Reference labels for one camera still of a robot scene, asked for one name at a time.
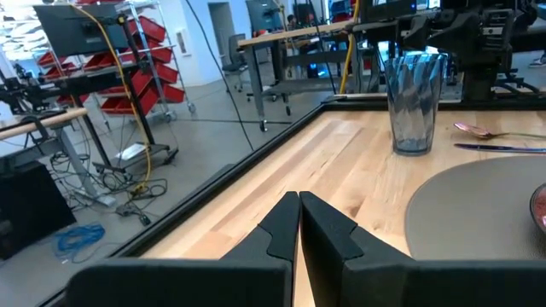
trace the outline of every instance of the gray floor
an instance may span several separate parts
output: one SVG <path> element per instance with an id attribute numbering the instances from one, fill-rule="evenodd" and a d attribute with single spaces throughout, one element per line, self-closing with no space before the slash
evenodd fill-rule
<path id="1" fill-rule="evenodd" d="M 534 84 L 541 85 L 546 68 L 530 70 L 526 65 L 531 59 L 539 57 L 541 52 L 517 55 L 514 66 L 521 68 L 521 72 Z M 264 84 L 271 81 L 270 68 L 262 69 Z M 258 120 L 253 102 L 247 102 L 245 93 L 234 93 L 236 104 L 245 121 Z M 291 97 L 293 115 L 288 117 L 281 101 L 266 100 L 266 118 L 270 122 L 284 122 L 301 118 L 312 108 L 318 105 L 331 93 L 301 94 Z M 190 114 L 185 104 L 170 105 L 177 114 L 177 120 L 169 125 L 163 120 L 151 120 L 152 131 L 157 143 L 168 144 L 172 148 L 178 147 L 180 153 L 171 165 L 160 166 L 165 155 L 160 153 L 154 156 L 154 165 L 158 166 L 152 174 L 153 179 L 165 178 L 168 180 L 168 192 L 158 198 L 147 208 L 152 220 L 160 217 L 175 206 L 184 196 L 199 187 L 210 176 L 223 166 L 235 163 L 251 153 L 250 147 L 242 133 L 239 123 L 212 122 L 211 120 L 237 120 L 235 109 L 225 92 L 222 82 L 215 82 L 206 86 L 188 89 L 189 99 L 197 106 L 197 113 Z M 111 132 L 108 132 L 101 113 L 92 101 L 86 103 L 95 127 L 101 134 L 102 142 L 110 156 L 114 156 L 123 144 L 139 141 L 137 127 L 129 118 L 107 118 Z M 262 133 L 257 124 L 244 124 L 254 148 L 257 148 L 288 127 L 288 124 L 268 124 L 269 131 Z M 79 125 L 74 129 L 66 129 L 76 144 L 79 153 L 87 152 L 87 143 Z M 20 142 L 20 138 L 9 140 Z M 0 142 L 0 156 L 17 149 L 6 142 Z M 99 156 L 91 143 L 91 159 L 98 161 Z M 134 174 L 145 171 L 145 165 L 138 165 L 131 169 Z M 118 202 L 127 200 L 125 194 L 117 195 Z M 72 264 L 55 257 L 52 244 L 48 238 L 29 246 L 22 252 L 4 263 L 0 263 L 0 298 L 1 306 L 30 306 L 42 301 L 53 291 L 63 287 L 69 276 L 86 265 L 94 263 L 115 249 L 119 244 L 127 241 L 140 230 L 142 225 L 137 217 L 119 217 L 111 213 L 111 208 L 92 206 L 89 209 L 75 213 L 78 224 L 99 222 L 105 229 L 105 237 L 91 248 L 81 252 L 77 260 L 84 259 L 93 253 L 91 260 L 83 264 Z"/>

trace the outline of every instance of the knife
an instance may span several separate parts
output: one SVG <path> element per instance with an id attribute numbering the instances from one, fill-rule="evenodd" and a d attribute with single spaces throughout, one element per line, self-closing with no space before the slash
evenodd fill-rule
<path id="1" fill-rule="evenodd" d="M 456 148 L 467 150 L 488 151 L 506 154 L 546 154 L 546 148 L 515 148 L 510 146 L 495 146 L 481 144 L 455 144 Z"/>

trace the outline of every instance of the chair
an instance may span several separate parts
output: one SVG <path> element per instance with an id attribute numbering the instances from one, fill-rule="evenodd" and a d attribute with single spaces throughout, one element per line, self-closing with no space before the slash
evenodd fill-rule
<path id="1" fill-rule="evenodd" d="M 231 64 L 224 65 L 222 67 L 222 70 L 226 76 L 237 76 L 239 83 L 235 84 L 234 87 L 239 93 L 242 92 L 243 83 L 241 80 L 241 74 L 248 69 L 244 56 L 237 51 L 239 48 L 237 41 L 242 39 L 245 39 L 245 34 L 236 34 L 229 37 L 229 59 Z"/>

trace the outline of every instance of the blue cable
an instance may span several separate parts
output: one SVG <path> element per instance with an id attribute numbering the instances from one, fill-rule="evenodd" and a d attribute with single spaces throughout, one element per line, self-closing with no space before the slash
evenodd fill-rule
<path id="1" fill-rule="evenodd" d="M 99 223 L 78 226 L 58 233 L 55 235 L 55 238 L 58 239 L 56 245 L 55 242 L 53 243 L 55 256 L 62 260 L 68 259 L 74 263 L 78 253 L 101 240 L 104 233 L 105 230 Z"/>

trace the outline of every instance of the glass tumbler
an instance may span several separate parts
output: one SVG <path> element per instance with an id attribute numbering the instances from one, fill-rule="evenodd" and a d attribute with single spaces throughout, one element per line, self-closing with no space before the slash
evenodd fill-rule
<path id="1" fill-rule="evenodd" d="M 394 152 L 428 154 L 442 90 L 445 55 L 408 55 L 385 62 Z"/>

